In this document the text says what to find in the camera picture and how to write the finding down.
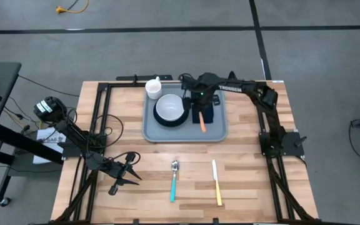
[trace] yellow-handled knife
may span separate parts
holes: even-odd
[[[218,170],[216,169],[216,161],[212,160],[212,168],[213,168],[213,179],[216,183],[216,199],[217,199],[217,205],[222,205],[222,197],[220,195],[220,188],[219,188],[219,182],[218,182]]]

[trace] white cup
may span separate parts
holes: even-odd
[[[147,91],[148,97],[157,100],[162,96],[162,84],[160,78],[157,76],[155,79],[149,80],[145,84],[145,90]]]

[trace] paper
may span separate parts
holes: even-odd
[[[44,139],[48,138],[47,140],[45,140],[43,142],[43,145],[45,145],[59,153],[62,153],[63,148],[59,147],[58,143],[64,142],[66,140],[66,136],[61,134],[60,132],[57,132],[57,131],[54,132],[54,131],[55,131],[55,129],[52,127],[39,130],[37,132],[37,140],[38,139],[44,140]],[[33,164],[50,163],[50,160],[47,160],[47,159],[44,159],[44,158],[41,158],[38,156],[34,156],[32,163]]]

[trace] orange-handled utensil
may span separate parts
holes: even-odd
[[[205,133],[206,132],[206,127],[205,127],[203,113],[201,111],[199,112],[199,123],[201,125],[201,130]]]

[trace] concrete floor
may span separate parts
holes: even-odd
[[[0,29],[253,25],[248,1],[242,0],[95,0],[84,13],[55,14],[57,5],[71,2],[0,0]],[[360,0],[256,0],[256,5],[262,26],[360,25]],[[360,159],[348,141],[349,121],[360,117],[360,30],[262,35],[272,78],[285,80],[297,128],[308,137],[304,148],[320,218],[360,224]],[[0,61],[19,61],[22,76],[74,94],[84,80],[133,74],[227,76],[233,70],[239,78],[263,78],[254,31],[0,34]],[[29,115],[46,96],[77,104],[75,97],[22,79],[11,96]],[[8,107],[17,111],[10,101]],[[19,130],[6,115],[0,123]],[[360,152],[360,129],[352,138]],[[0,168],[0,180],[3,172]],[[7,196],[14,201],[0,207],[0,224],[48,221],[59,177],[12,178]]]

